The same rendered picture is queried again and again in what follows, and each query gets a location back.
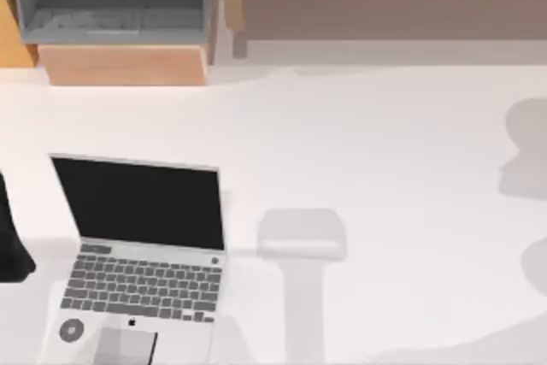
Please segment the pale wooden drawer front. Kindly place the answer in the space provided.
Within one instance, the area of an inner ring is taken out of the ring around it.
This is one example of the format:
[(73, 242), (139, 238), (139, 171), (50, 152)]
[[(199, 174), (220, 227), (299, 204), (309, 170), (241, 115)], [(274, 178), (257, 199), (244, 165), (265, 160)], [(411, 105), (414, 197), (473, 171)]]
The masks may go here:
[(209, 48), (165, 44), (41, 44), (51, 85), (200, 86), (208, 79)]

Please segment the silver open laptop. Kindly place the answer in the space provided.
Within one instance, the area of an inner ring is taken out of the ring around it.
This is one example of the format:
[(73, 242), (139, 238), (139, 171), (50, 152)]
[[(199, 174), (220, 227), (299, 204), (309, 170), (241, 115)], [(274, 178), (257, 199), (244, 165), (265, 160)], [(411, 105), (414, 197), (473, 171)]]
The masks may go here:
[(204, 365), (227, 253), (216, 168), (54, 154), (80, 248), (39, 365)]

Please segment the orange wooden cupboard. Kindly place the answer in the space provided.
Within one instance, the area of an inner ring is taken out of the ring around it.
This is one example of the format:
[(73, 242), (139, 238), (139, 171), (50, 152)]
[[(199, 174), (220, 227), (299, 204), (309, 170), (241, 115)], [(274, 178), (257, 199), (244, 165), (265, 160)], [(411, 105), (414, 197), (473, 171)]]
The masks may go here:
[(38, 47), (23, 44), (15, 0), (0, 0), (0, 68), (34, 68)]

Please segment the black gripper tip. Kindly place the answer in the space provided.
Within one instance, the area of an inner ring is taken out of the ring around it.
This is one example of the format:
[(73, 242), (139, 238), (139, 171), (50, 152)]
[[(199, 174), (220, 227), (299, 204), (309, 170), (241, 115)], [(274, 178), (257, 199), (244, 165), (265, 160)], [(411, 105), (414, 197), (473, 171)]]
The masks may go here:
[(14, 224), (3, 174), (0, 172), (0, 283), (21, 283), (36, 270)]

